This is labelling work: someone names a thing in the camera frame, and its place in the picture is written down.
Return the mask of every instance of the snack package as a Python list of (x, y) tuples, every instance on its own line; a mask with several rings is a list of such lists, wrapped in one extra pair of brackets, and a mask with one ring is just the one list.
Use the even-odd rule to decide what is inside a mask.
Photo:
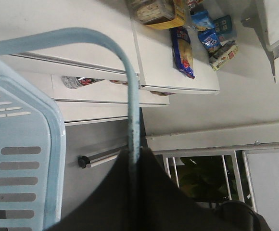
[(110, 80), (111, 83), (115, 83), (115, 84), (125, 84), (128, 83), (128, 81), (121, 81), (121, 80)]
[(188, 31), (182, 26), (170, 29), (174, 59), (178, 70), (187, 77), (194, 79), (193, 55)]
[(182, 26), (185, 24), (186, 21), (186, 15), (184, 8), (186, 7), (185, 1), (184, 0), (165, 0), (167, 2), (172, 2), (174, 4), (174, 19), (162, 23), (145, 23), (146, 26), (157, 29), (157, 30), (165, 30), (165, 29), (170, 29), (174, 28), (177, 26)]
[(170, 93), (170, 92), (159, 92), (159, 91), (150, 91), (152, 94), (158, 95), (158, 96), (168, 96), (168, 95), (173, 95), (175, 93)]
[(237, 32), (233, 27), (231, 17), (229, 15), (215, 19), (213, 23), (216, 26), (216, 35), (218, 36), (218, 40), (220, 42), (236, 39)]
[(215, 27), (212, 19), (209, 17), (207, 10), (191, 15), (192, 27), (196, 31), (205, 31)]
[(210, 57), (210, 65), (216, 71), (224, 64), (231, 60), (238, 52), (236, 41), (227, 42), (212, 57)]
[(221, 48), (221, 43), (219, 42), (218, 36), (216, 35), (216, 31), (214, 29), (206, 30), (198, 34), (198, 38), (210, 56)]
[(171, 21), (175, 18), (173, 0), (142, 1), (135, 15), (143, 24), (156, 24)]
[(188, 5), (189, 9), (191, 10), (202, 2), (203, 2), (203, 0), (187, 0), (187, 5)]

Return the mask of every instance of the chip bag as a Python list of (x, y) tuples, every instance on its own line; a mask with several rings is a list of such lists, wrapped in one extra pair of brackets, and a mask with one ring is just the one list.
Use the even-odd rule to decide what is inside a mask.
[(191, 40), (188, 31), (182, 26), (170, 29), (174, 59), (178, 70), (194, 79)]
[(201, 11), (191, 15), (192, 19), (192, 28), (196, 31), (205, 31), (208, 29), (215, 28), (215, 24), (212, 19), (209, 17), (207, 10)]
[(216, 31), (214, 29), (206, 30), (198, 34), (198, 38), (205, 46), (210, 56), (221, 48), (221, 43), (219, 42), (218, 36), (216, 35)]

